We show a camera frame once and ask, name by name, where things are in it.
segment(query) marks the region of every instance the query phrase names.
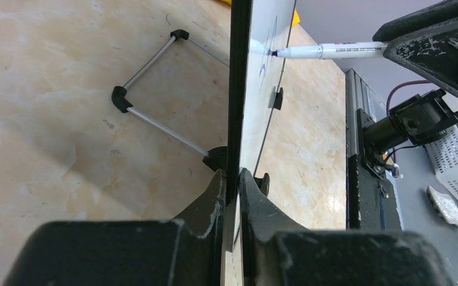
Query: black plastic foot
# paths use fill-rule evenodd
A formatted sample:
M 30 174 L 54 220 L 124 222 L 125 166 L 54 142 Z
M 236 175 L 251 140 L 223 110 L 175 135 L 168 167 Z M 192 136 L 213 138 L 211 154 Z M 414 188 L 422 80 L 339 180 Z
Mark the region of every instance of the black plastic foot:
M 268 194 L 270 193 L 270 174 L 264 173 L 264 176 L 262 179 L 259 179 L 257 177 L 253 177 L 255 180 L 255 183 L 261 190 L 261 193 L 268 197 Z
M 203 163 L 216 172 L 225 170 L 227 165 L 227 146 L 220 146 L 208 151 L 208 156 L 203 158 Z
M 273 104 L 273 108 L 276 110 L 281 110 L 281 104 L 283 102 L 283 88 L 280 88 L 277 92 L 277 95 L 275 97 L 275 102 Z
M 115 86 L 113 88 L 112 102 L 122 113 L 126 113 L 127 108 L 132 107 L 132 104 L 125 99 L 126 94 L 127 89 L 121 86 Z
M 178 39 L 184 39 L 186 41 L 186 40 L 188 40 L 188 35 L 189 34 L 185 30 L 178 29 L 178 30 L 174 30 L 169 35 L 172 36 L 172 37 L 175 37 L 176 38 L 175 41 L 178 41 Z

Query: whiteboard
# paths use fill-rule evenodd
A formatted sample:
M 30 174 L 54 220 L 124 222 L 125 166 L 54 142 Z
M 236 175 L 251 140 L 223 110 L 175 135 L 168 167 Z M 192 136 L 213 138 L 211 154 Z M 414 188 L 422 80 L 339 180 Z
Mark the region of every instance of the whiteboard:
M 287 47 L 295 0 L 253 0 L 243 111 L 240 170 L 255 174 L 285 59 L 270 51 Z

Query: metal rod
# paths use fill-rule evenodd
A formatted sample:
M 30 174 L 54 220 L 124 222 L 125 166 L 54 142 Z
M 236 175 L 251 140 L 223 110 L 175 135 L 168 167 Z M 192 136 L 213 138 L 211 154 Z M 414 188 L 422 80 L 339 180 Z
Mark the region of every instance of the metal rod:
M 146 70 L 148 70 L 148 68 L 153 64 L 155 63 L 155 61 L 160 57 L 160 55 L 162 55 L 166 49 L 176 40 L 176 37 L 173 36 L 169 39 L 169 41 L 166 43 L 166 45 L 164 45 L 158 52 L 157 54 L 155 54 L 149 61 L 148 63 L 146 63 L 135 75 L 133 75 L 133 77 L 131 79 L 129 79 L 128 82 L 126 82 L 124 85 L 123 85 L 123 88 L 125 89 L 128 89 L 131 85 L 134 84 L 134 82 L 136 82 L 136 80 L 138 80 L 144 72 L 146 72 Z
M 183 142 L 184 144 L 188 145 L 189 147 L 191 147 L 192 149 L 196 150 L 197 152 L 201 153 L 203 156 L 208 156 L 208 152 L 203 150 L 201 147 L 199 147 L 196 143 L 188 140 L 187 138 L 181 136 L 180 134 L 174 132 L 173 130 L 167 128 L 166 126 L 160 124 L 159 122 L 153 120 L 152 118 L 150 118 L 149 116 L 137 111 L 136 109 L 132 108 L 132 107 L 129 107 L 127 108 L 127 111 L 138 116 L 139 118 L 145 120 L 146 122 L 152 124 L 153 126 L 159 128 L 160 130 L 166 132 L 167 134 L 173 136 L 174 138 L 180 140 L 181 142 Z
M 198 42 L 197 40 L 194 40 L 192 37 L 188 37 L 188 40 L 191 41 L 193 44 L 195 44 L 196 46 L 198 46 L 199 48 L 201 48 L 202 50 L 204 50 L 205 52 L 207 52 L 209 55 L 211 55 L 213 58 L 216 58 L 219 62 L 225 64 L 226 67 L 229 67 L 229 63 L 227 62 L 227 60 L 223 59 L 221 56 L 219 56 L 218 54 L 210 51 L 206 45 Z

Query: table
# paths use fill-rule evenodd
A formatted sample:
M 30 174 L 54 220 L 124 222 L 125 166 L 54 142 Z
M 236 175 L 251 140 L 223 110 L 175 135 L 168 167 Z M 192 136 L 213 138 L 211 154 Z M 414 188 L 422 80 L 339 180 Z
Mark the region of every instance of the table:
M 213 172 L 111 103 L 175 29 L 228 56 L 230 9 L 211 0 L 0 1 L 0 282 L 51 220 L 169 219 Z M 228 69 L 178 43 L 129 92 L 147 115 L 207 150 L 227 142 Z M 291 45 L 313 44 L 297 26 Z M 345 79 L 331 61 L 288 61 L 257 176 L 309 228 L 345 226 Z M 239 275 L 227 256 L 227 285 Z

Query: black cable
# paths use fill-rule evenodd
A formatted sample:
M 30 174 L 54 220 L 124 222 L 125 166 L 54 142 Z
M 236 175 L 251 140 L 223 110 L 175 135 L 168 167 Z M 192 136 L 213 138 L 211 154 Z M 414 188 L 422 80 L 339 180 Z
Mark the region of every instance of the black cable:
M 385 160 L 383 161 L 383 163 L 384 163 L 384 164 L 387 164 L 387 161 L 389 160 L 389 158 L 391 158 L 391 156 L 392 156 L 394 153 L 396 153 L 396 151 L 401 150 L 401 149 L 415 148 L 415 147 L 418 147 L 418 145 L 405 146 L 405 147 L 401 147 L 401 148 L 394 149 L 394 150 L 392 150 L 392 152 L 389 153 L 389 155 L 387 155 L 387 157 L 385 157 Z

